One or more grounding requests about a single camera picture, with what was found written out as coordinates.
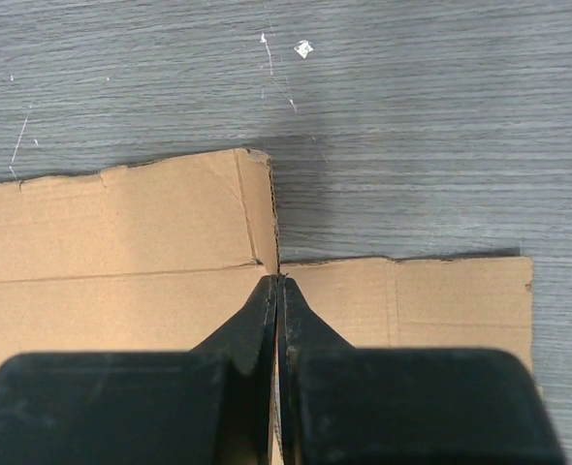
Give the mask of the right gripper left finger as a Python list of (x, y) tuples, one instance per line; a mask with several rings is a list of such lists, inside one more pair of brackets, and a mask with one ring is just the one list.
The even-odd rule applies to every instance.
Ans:
[(277, 279), (183, 352), (0, 365), (0, 464), (267, 464)]

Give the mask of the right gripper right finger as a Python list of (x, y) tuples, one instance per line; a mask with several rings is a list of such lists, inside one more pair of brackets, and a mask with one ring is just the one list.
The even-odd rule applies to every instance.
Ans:
[(279, 437), (287, 464), (562, 464), (524, 365), (497, 349), (360, 349), (295, 280), (277, 296)]

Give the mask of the brown cardboard box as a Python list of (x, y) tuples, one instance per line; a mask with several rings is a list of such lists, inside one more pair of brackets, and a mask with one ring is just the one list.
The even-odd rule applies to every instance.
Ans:
[[(526, 257), (280, 263), (270, 161), (231, 149), (0, 183), (0, 365), (24, 353), (183, 352), (265, 276), (360, 349), (480, 348), (531, 375)], [(276, 330), (271, 463), (279, 437)]]

